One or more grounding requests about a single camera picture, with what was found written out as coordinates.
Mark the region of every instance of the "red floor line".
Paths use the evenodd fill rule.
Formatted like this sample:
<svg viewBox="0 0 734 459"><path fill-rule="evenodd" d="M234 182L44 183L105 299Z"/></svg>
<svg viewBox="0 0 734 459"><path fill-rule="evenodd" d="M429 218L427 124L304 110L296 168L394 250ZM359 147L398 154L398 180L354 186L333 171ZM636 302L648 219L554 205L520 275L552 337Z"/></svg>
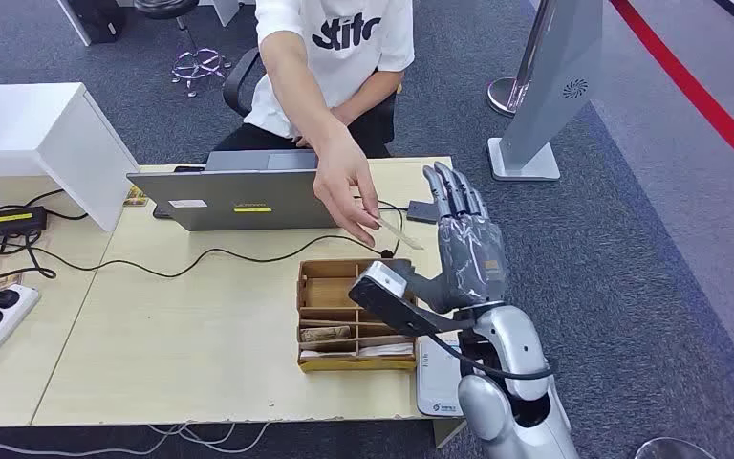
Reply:
<svg viewBox="0 0 734 459"><path fill-rule="evenodd" d="M671 50L637 13L628 0L610 0L626 24L632 29L646 50L654 57L683 94L694 104L707 122L734 149L734 119L691 75Z"/></svg>

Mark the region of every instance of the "robot finger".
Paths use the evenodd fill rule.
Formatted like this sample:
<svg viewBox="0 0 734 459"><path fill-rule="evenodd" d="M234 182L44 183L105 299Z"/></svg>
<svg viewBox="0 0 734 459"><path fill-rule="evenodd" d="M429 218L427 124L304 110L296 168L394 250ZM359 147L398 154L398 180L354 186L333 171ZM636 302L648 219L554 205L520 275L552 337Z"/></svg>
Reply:
<svg viewBox="0 0 734 459"><path fill-rule="evenodd" d="M452 215L451 207L448 204L448 195L441 176L431 166L425 165L423 167L423 177L429 182L429 189L432 190L432 198L435 200L435 206L438 207L441 218L450 217Z"/></svg>
<svg viewBox="0 0 734 459"><path fill-rule="evenodd" d="M477 206L480 208L480 216L488 218L488 208L486 207L486 202L483 201L483 196L479 191L477 191L477 188L474 187L471 188L471 194L473 194L474 199L477 200Z"/></svg>
<svg viewBox="0 0 734 459"><path fill-rule="evenodd" d="M460 192L457 178L455 178L451 169L449 169L447 165L441 163L440 161L436 161L435 170L438 171L441 179L443 179L443 184L445 185L445 189L448 192L449 202L451 203L452 209L454 210L454 216L456 217L458 215L467 213L467 210L465 208L465 199L463 198L463 194Z"/></svg>
<svg viewBox="0 0 734 459"><path fill-rule="evenodd" d="M458 189L465 198L466 205L468 206L468 213L471 215L479 215L480 205L477 204L477 198L475 198L474 193L471 192L472 188L468 179L463 175L463 172L460 172L457 169L454 169L452 172L454 172L454 176L457 178Z"/></svg>

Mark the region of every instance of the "black chair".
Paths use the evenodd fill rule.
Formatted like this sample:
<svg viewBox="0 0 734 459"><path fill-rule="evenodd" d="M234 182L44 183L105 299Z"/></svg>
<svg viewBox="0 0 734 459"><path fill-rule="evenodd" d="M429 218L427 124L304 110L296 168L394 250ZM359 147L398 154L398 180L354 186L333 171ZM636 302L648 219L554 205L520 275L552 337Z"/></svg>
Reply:
<svg viewBox="0 0 734 459"><path fill-rule="evenodd" d="M134 7L146 17L176 19L179 30L186 35L189 48L179 55L170 73L173 75L172 82L187 82L187 96L190 98L197 95L194 84L197 80L213 75L226 78L223 69L232 66L221 53L209 48L199 48L192 39L182 16L195 10L198 2L199 0L134 0Z"/></svg>
<svg viewBox="0 0 734 459"><path fill-rule="evenodd" d="M246 117L251 112L251 103L242 100L241 85L251 72L260 57L260 50L252 48L241 57L237 65L232 69L224 82L224 101L227 105L238 113L241 117ZM377 123L381 126L381 140L384 144L391 142L395 138L395 97L396 93L391 94L382 103L370 109L367 113L359 118L359 122L366 121Z"/></svg>

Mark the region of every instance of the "cardboard organizer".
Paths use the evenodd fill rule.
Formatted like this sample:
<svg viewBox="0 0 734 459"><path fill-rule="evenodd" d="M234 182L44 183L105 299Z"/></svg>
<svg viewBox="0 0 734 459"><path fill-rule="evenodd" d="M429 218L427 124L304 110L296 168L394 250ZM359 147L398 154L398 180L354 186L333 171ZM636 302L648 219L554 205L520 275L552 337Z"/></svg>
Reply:
<svg viewBox="0 0 734 459"><path fill-rule="evenodd" d="M379 370L415 368L415 339L401 336L378 317L355 304L348 296L361 272L376 259L311 260L299 267L296 339L297 360L303 371ZM382 260L392 264L396 260ZM415 303L410 293L405 297ZM350 327L350 338L301 342L300 332L308 328ZM361 349L384 344L412 343L412 351L395 356L359 356ZM354 356L301 357L302 351L356 353Z"/></svg>

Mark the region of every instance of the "desk surface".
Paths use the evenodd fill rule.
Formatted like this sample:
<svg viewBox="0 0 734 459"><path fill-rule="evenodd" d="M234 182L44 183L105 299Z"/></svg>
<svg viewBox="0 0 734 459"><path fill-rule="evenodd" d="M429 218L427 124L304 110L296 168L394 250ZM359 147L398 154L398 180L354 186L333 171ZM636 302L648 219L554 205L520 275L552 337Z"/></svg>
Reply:
<svg viewBox="0 0 734 459"><path fill-rule="evenodd" d="M398 206L410 199L430 200L421 167L434 161L373 161L378 196ZM441 161L448 163L447 158ZM174 273L213 247L275 256L320 233L318 229L189 233L175 222L154 220L152 209L152 203L125 209L104 261L126 258ZM397 220L395 215L386 218ZM437 274L436 227L413 222L405 227L427 250L412 251L401 244L399 257L411 258L425 275ZM395 244L386 229L376 239L379 248ZM331 240L269 264L213 254L175 279L121 265L106 267L97 273L32 423L421 417L414 372L304 374L296 363L299 262L370 256L354 244Z"/></svg>
<svg viewBox="0 0 734 459"><path fill-rule="evenodd" d="M0 205L24 204L56 188L47 177L0 179ZM39 204L69 215L82 212L65 194ZM71 222L50 216L49 228L37 247L74 263L93 265L102 257L110 237L91 219ZM63 267L40 253L38 259L42 266L57 272L57 279L24 274L24 284L38 289L41 299L0 348L0 426L26 426L32 420L94 278L93 273ZM30 265L23 252L0 257L0 273Z"/></svg>

